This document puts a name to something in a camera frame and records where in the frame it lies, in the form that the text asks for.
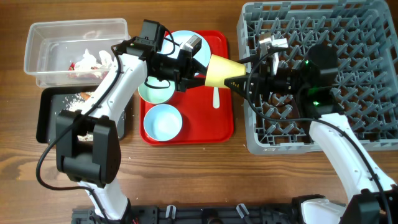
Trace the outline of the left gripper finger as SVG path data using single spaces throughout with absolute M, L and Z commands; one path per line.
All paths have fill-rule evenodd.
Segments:
M 205 85 L 205 79 L 204 78 L 193 78 L 193 79 L 182 79 L 182 90 L 187 90 L 191 88 L 196 88 L 199 86 L 204 86 Z
M 193 66 L 194 73 L 198 73 L 198 74 L 206 76 L 207 67 L 204 66 L 203 64 L 201 64 L 197 59 L 195 59 L 195 58 L 192 59 L 192 66 Z

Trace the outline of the white rice grains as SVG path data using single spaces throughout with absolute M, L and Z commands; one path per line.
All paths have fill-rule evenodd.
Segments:
M 80 93 L 74 93 L 74 94 L 67 94 L 65 96 L 65 99 L 63 100 L 63 103 L 65 104 L 65 109 L 68 111 L 76 111 L 79 109 L 79 107 L 85 103 L 86 100 L 84 100 L 81 96 Z M 91 133 L 86 133 L 85 135 L 78 135 L 78 140 L 82 142 L 92 142 L 93 141 L 93 135 Z

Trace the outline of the white tissue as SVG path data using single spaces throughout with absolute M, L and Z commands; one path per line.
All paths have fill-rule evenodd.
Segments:
M 113 62 L 113 57 L 105 50 L 99 51 L 99 59 L 90 53 L 88 49 L 85 49 L 83 58 L 76 62 L 76 64 L 82 70 L 88 70 L 90 67 L 97 66 L 100 70 L 108 70 L 111 68 Z

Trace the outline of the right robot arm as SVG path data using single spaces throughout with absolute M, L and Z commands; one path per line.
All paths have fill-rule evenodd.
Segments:
M 293 199 L 294 223 L 397 223 L 397 184 L 372 160 L 352 131 L 331 86 L 338 73 L 336 52 L 327 45 L 310 47 L 296 69 L 278 68 L 276 57 L 287 44 L 269 44 L 250 72 L 238 62 L 211 60 L 209 71 L 220 73 L 219 84 L 248 101 L 257 95 L 293 95 L 320 146 L 343 184 L 349 203 L 342 206 L 322 196 Z

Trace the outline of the orange carrot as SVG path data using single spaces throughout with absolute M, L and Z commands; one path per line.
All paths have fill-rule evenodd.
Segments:
M 87 92 L 81 92 L 80 96 L 84 99 L 84 100 L 88 100 L 91 98 L 91 95 Z

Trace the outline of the light blue bowl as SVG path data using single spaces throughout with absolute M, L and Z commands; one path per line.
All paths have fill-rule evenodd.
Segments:
M 182 115 L 172 105 L 153 106 L 144 116 L 144 131 L 153 140 L 164 142 L 175 138 L 182 129 Z

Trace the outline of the red snack wrapper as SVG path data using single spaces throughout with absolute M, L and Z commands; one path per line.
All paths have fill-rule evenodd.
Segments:
M 99 67 L 94 66 L 90 67 L 88 70 L 82 70 L 76 63 L 71 63 L 68 71 L 70 72 L 67 77 L 68 78 L 76 78 L 76 79 L 104 79 L 108 74 L 108 70 L 100 70 Z

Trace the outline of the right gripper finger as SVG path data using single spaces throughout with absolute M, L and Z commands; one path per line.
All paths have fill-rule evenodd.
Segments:
M 250 98 L 251 84 L 249 83 L 249 75 L 226 78 L 224 80 L 224 85 L 244 99 Z
M 272 55 L 274 53 L 284 52 L 287 49 L 288 49 L 287 47 L 271 47 L 269 49 L 268 53 L 266 53 L 263 56 L 260 56 L 259 54 L 252 55 L 252 56 L 249 56 L 249 57 L 246 57 L 246 58 L 239 59 L 238 63 L 244 64 L 244 63 L 249 63 L 249 62 L 261 62 L 265 58 L 267 58 L 268 56 L 270 56 L 270 55 Z

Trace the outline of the light blue plate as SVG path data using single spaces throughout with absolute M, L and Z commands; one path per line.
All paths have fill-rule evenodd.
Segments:
M 201 48 L 200 50 L 193 56 L 195 60 L 197 60 L 199 63 L 201 63 L 204 67 L 207 67 L 210 58 L 211 58 L 211 50 L 210 50 L 210 45 L 209 43 L 205 40 L 205 38 L 200 35 L 197 32 L 190 31 L 190 30 L 178 30 L 175 32 L 172 32 L 172 36 L 174 38 L 174 42 L 177 45 L 174 45 L 171 43 L 169 40 L 172 40 L 170 35 L 167 34 L 165 36 L 165 40 L 162 43 L 162 48 L 161 51 L 159 51 L 160 54 L 169 54 L 175 47 L 175 51 L 173 54 L 169 55 L 170 58 L 178 58 L 180 52 L 183 50 L 183 46 L 185 43 L 191 39 L 193 36 L 197 36 L 201 38 Z

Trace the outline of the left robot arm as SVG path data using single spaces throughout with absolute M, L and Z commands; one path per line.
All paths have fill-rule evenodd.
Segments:
M 174 44 L 170 54 L 161 54 L 168 29 L 145 20 L 141 33 L 113 45 L 114 62 L 91 99 L 76 111 L 63 110 L 56 121 L 56 163 L 58 171 L 88 193 L 95 206 L 90 220 L 96 223 L 133 223 L 131 203 L 116 179 L 121 164 L 116 123 L 126 104 L 149 77 L 174 84 L 177 91 L 204 85 L 195 78 L 206 67 L 194 56 L 202 39 L 191 36 Z

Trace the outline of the yellow plastic cup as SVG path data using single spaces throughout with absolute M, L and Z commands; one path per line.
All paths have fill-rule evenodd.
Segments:
M 245 65 L 213 54 L 208 64 L 205 86 L 227 88 L 224 84 L 227 78 L 234 78 L 245 74 Z

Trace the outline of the green bowl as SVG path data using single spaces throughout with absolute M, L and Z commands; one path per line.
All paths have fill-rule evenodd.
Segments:
M 146 83 L 138 87 L 140 97 L 153 105 L 166 103 L 175 92 L 173 81 L 159 81 L 155 77 L 147 77 Z

